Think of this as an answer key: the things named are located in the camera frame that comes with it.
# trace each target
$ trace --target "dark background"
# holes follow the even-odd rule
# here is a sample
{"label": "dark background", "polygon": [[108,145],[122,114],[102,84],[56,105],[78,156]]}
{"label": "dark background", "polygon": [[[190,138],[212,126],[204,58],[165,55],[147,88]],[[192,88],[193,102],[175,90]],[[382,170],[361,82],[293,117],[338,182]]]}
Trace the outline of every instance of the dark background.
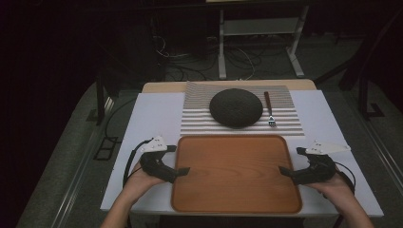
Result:
{"label": "dark background", "polygon": [[[88,13],[85,9],[89,6],[90,2],[78,0],[3,0],[0,3],[2,129],[5,136],[0,154],[1,227],[14,227],[18,222],[75,105],[99,75],[104,75],[102,80],[112,94],[117,93],[122,84],[141,86],[144,82],[163,80],[163,63],[159,67],[142,68],[138,61],[139,56],[154,64],[160,61],[152,49],[146,51],[138,47],[139,44],[148,48],[153,46],[147,20],[139,19],[143,17],[138,14],[133,18]],[[390,15],[389,9],[380,7],[379,2],[365,1],[357,1],[349,7],[313,6],[304,34],[333,32],[340,37],[362,37],[374,25],[385,21],[384,18]],[[167,36],[169,32],[183,37],[194,35],[189,30],[197,28],[189,25],[192,20],[185,25],[181,24],[183,19],[166,18],[172,19],[166,21],[165,28],[154,29],[165,29]],[[210,35],[209,20],[194,18],[193,23],[202,25],[202,30],[196,29],[198,36]],[[168,26],[176,29],[166,31]],[[134,44],[126,43],[133,37]],[[396,42],[393,35],[388,39]],[[203,43],[195,38],[189,46],[202,47]],[[377,52],[377,56],[381,58],[384,52]],[[110,54],[118,56],[125,66],[111,60]],[[393,77],[401,66],[399,62],[393,63],[396,69],[388,69],[392,74],[389,77]],[[376,70],[382,72],[382,67],[378,66]],[[145,72],[154,77],[144,77]],[[395,76],[397,78],[401,79],[401,74]],[[390,80],[379,83],[391,86],[385,82]]]}

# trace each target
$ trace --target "wire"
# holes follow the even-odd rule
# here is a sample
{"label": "wire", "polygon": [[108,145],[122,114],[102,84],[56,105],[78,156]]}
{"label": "wire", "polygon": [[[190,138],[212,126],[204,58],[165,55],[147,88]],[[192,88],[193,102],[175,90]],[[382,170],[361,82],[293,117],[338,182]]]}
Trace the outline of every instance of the wire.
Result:
{"label": "wire", "polygon": [[236,49],[236,50],[240,50],[238,47],[226,47],[226,49],[229,50],[225,50],[224,54],[225,54],[225,59],[228,60],[228,62],[230,62],[234,67],[237,68],[241,68],[241,69],[251,69],[251,63],[253,64],[253,66],[258,66],[262,63],[262,60],[260,57],[255,57],[255,58],[250,58],[249,55],[246,53],[246,51],[242,50],[240,52],[242,52],[242,55],[247,56],[246,58],[241,58],[239,56],[237,56],[234,51],[232,51],[231,49]]}
{"label": "wire", "polygon": [[186,76],[186,78],[189,79],[189,75],[188,75],[186,72],[184,72],[181,68],[178,68],[178,70],[179,70],[179,71],[181,72],[181,74],[182,74],[180,80],[176,80],[176,78],[172,75],[171,72],[166,72],[166,75],[167,75],[167,76],[170,76],[175,82],[181,82],[181,81],[183,81],[184,76]]}
{"label": "wire", "polygon": [[186,66],[179,66],[178,64],[168,64],[167,66],[168,66],[168,67],[174,67],[174,68],[176,68],[176,69],[179,69],[179,70],[182,72],[182,75],[183,75],[183,70],[189,70],[189,71],[197,72],[197,73],[199,73],[199,74],[203,77],[203,79],[204,79],[205,81],[208,81],[208,80],[212,80],[212,79],[211,79],[211,78],[208,78],[207,76],[205,76],[202,72],[213,68],[214,65],[215,65],[216,62],[217,62],[217,59],[218,59],[218,55],[215,55],[212,64],[211,64],[210,66],[208,66],[207,68],[203,68],[203,69],[193,69],[193,68],[186,67]]}
{"label": "wire", "polygon": [[[232,49],[237,49],[237,50],[240,49],[239,47],[229,47],[229,48],[230,48],[230,49],[231,49],[231,48],[232,48]],[[246,51],[246,50],[242,50],[242,52],[243,52],[243,54],[246,53],[248,56],[252,56],[252,57],[248,57],[248,58],[246,58],[246,59],[240,58],[240,57],[238,57],[237,55],[235,55],[232,51],[229,51],[229,53],[232,54],[232,57],[233,57],[235,60],[237,60],[238,62],[240,62],[240,63],[249,65],[249,62],[247,61],[248,59],[251,60],[251,61],[252,61],[252,60],[257,60],[256,62],[254,62],[254,65],[255,65],[255,66],[260,65],[260,64],[262,63],[262,60],[261,60],[261,58],[260,58],[260,56],[259,56],[258,54],[255,54],[255,53],[253,53],[253,52],[251,52],[251,51]]]}
{"label": "wire", "polygon": [[136,99],[134,98],[134,99],[131,99],[130,101],[128,101],[128,102],[122,104],[120,107],[118,107],[118,108],[110,115],[109,119],[107,119],[106,127],[105,127],[105,137],[106,137],[106,139],[107,139],[108,141],[110,141],[110,142],[112,142],[112,143],[122,143],[122,142],[119,142],[119,141],[112,140],[112,139],[108,136],[108,134],[107,134],[107,128],[108,128],[108,126],[109,126],[109,123],[110,123],[110,120],[112,119],[112,117],[113,117],[119,110],[121,110],[124,106],[126,106],[126,105],[132,103],[132,102],[135,101],[135,100],[136,100]]}
{"label": "wire", "polygon": [[159,53],[159,54],[162,55],[163,57],[168,58],[168,57],[169,57],[169,53],[168,53],[168,52],[166,52],[165,54],[163,54],[163,50],[165,49],[165,45],[166,45],[165,39],[164,39],[163,37],[161,37],[161,36],[154,36],[154,38],[158,38],[158,39],[160,39],[160,40],[163,41],[163,47],[161,47],[160,50],[157,50],[157,49],[156,49],[155,51],[157,51],[157,53]]}
{"label": "wire", "polygon": [[255,66],[254,66],[254,64],[252,63],[252,61],[251,61],[251,59],[249,58],[249,56],[248,56],[243,50],[241,50],[241,49],[238,48],[238,47],[236,47],[236,49],[239,50],[240,52],[242,52],[242,53],[246,56],[246,58],[249,60],[249,63],[250,63],[250,65],[251,65],[251,67],[252,67],[252,74],[251,74],[249,77],[247,77],[246,79],[244,79],[244,80],[249,80],[250,78],[252,78],[252,77],[255,75]]}
{"label": "wire", "polygon": [[130,170],[131,163],[133,162],[133,159],[134,159],[134,156],[135,156],[136,153],[137,153],[137,150],[138,150],[138,149],[140,148],[140,146],[142,146],[143,144],[150,143],[151,141],[152,141],[152,139],[149,140],[149,141],[140,142],[140,144],[138,144],[138,145],[136,146],[136,148],[131,151],[130,156],[129,156],[128,160],[127,160],[126,167],[125,167],[123,186],[125,186],[125,184],[127,183],[128,178],[130,177],[130,176],[128,175],[128,171]]}
{"label": "wire", "polygon": [[137,168],[136,170],[134,170],[133,172],[131,172],[131,174],[127,177],[127,179],[129,179],[131,177],[131,175],[133,175],[134,173],[136,173],[137,171],[141,170],[142,167]]}
{"label": "wire", "polygon": [[253,52],[251,52],[251,51],[245,51],[245,52],[248,53],[249,55],[255,56],[255,57],[251,58],[251,60],[253,60],[253,59],[255,59],[255,58],[262,57],[262,56],[276,56],[276,55],[279,55],[279,54],[281,54],[282,52],[284,52],[284,50],[281,50],[280,52],[275,53],[275,54],[264,54],[264,55],[263,55],[263,53],[271,46],[272,40],[273,40],[273,37],[274,37],[274,36],[275,36],[275,35],[268,35],[268,36],[267,36],[267,37],[269,38],[269,40],[267,41],[266,45],[264,45],[264,47],[261,49],[261,51],[260,51],[258,54],[255,54],[255,53],[253,53]]}
{"label": "wire", "polygon": [[343,166],[345,169],[347,169],[350,172],[350,174],[353,177],[353,186],[355,188],[356,181],[355,181],[355,175],[354,175],[353,171],[351,169],[349,169],[346,165],[342,164],[342,163],[339,163],[339,162],[335,162],[335,163],[338,164],[338,165]]}

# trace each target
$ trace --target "white paper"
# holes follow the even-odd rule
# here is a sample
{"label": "white paper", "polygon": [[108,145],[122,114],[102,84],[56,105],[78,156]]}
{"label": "white paper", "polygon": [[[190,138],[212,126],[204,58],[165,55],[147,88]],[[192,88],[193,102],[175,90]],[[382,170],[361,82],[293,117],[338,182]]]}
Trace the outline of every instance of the white paper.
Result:
{"label": "white paper", "polygon": [[[297,147],[308,147],[315,140],[329,143],[347,143],[321,91],[291,90],[290,92],[306,136],[305,139],[287,139],[293,166],[296,170],[299,170],[308,167],[309,163],[305,156],[297,154]],[[101,205],[102,210],[109,210],[122,190],[122,178],[126,162],[131,150],[137,144],[158,135],[163,136],[166,144],[177,144],[180,138],[183,102],[183,93],[146,93],[139,95],[106,189]],[[136,154],[133,165],[141,154],[140,152]],[[356,177],[355,195],[367,214],[371,217],[383,216],[383,212],[362,175],[353,154],[349,151],[331,154],[330,156],[335,162],[348,166],[354,172]],[[163,162],[173,167],[175,153],[167,153],[163,157]],[[348,176],[350,175],[343,168],[340,168],[340,170]],[[171,183],[154,186],[135,204],[132,210],[142,213],[179,214],[170,205],[171,187]],[[337,214],[335,207],[316,190],[305,186],[300,186],[299,190],[303,201],[302,210],[298,213],[299,216],[310,217]]]}

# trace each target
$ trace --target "hand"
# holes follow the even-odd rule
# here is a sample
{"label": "hand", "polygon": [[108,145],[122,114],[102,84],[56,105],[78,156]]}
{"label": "hand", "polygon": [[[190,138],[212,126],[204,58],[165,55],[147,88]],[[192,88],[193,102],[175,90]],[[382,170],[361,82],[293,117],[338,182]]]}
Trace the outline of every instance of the hand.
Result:
{"label": "hand", "polygon": [[152,186],[163,182],[164,180],[146,174],[140,164],[136,163],[132,175],[127,179],[124,189],[122,189],[118,198],[113,202],[101,227],[125,227],[128,214],[133,204]]}
{"label": "hand", "polygon": [[349,185],[345,182],[340,175],[335,174],[331,179],[325,182],[316,182],[306,184],[306,186],[316,189],[318,192],[323,194],[337,209],[341,214],[346,204],[351,204],[350,200],[354,199],[355,196]]}
{"label": "hand", "polygon": [[137,162],[122,190],[122,195],[126,196],[127,200],[134,204],[148,189],[163,182],[165,181],[146,174]]}
{"label": "hand", "polygon": [[349,185],[340,175],[335,174],[325,182],[309,183],[306,186],[315,188],[324,194],[340,215],[346,219],[349,227],[374,227]]}

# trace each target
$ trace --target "black bowl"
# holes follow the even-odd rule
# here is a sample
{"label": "black bowl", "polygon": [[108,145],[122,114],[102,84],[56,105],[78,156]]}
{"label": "black bowl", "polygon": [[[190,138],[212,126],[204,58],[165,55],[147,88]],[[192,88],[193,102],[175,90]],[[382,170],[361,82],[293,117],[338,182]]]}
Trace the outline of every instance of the black bowl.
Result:
{"label": "black bowl", "polygon": [[244,89],[229,88],[211,99],[210,113],[220,124],[241,128],[260,119],[263,105],[255,94]]}

